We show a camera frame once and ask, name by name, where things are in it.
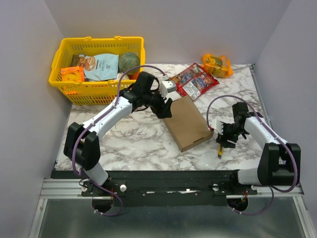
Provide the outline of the yellow utility knife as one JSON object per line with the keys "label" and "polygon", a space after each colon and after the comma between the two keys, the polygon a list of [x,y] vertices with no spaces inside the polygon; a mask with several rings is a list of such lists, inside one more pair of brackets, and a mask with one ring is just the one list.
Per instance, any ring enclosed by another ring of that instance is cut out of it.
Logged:
{"label": "yellow utility knife", "polygon": [[217,156],[219,159],[222,158],[222,154],[223,154],[223,146],[220,145],[219,148],[218,148],[218,153],[217,153]]}

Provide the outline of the brown cardboard express box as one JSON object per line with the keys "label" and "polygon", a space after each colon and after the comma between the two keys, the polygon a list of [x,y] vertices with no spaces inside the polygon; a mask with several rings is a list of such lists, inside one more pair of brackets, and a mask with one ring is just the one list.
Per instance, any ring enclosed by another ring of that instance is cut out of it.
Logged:
{"label": "brown cardboard express box", "polygon": [[189,96],[172,102],[170,109],[172,117],[163,121],[181,152],[212,138],[213,132]]}

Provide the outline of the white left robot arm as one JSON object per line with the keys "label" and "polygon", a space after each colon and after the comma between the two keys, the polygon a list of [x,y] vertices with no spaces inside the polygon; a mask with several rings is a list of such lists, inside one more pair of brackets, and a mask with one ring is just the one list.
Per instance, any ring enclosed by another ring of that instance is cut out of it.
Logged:
{"label": "white left robot arm", "polygon": [[93,191],[99,196],[106,195],[110,189],[109,175],[99,163],[100,139],[140,107],[150,108],[159,119],[172,117],[172,99],[167,95],[176,90],[176,84],[165,80],[152,89],[154,81],[157,81],[155,76],[141,72],[137,80],[120,90],[114,101],[100,113],[83,124],[74,122],[68,128],[63,153],[94,182]]}

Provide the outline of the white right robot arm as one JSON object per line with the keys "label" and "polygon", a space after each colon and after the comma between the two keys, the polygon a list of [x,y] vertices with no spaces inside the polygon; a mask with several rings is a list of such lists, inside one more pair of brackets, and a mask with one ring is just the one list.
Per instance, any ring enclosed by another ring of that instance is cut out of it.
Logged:
{"label": "white right robot arm", "polygon": [[233,194],[245,190],[246,185],[290,186],[291,191],[300,181],[301,148],[278,136],[264,118],[249,111],[248,105],[238,102],[232,106],[233,123],[214,120],[211,127],[217,132],[216,142],[223,148],[235,148],[238,137],[247,135],[262,149],[256,168],[238,170],[228,181],[228,189]]}

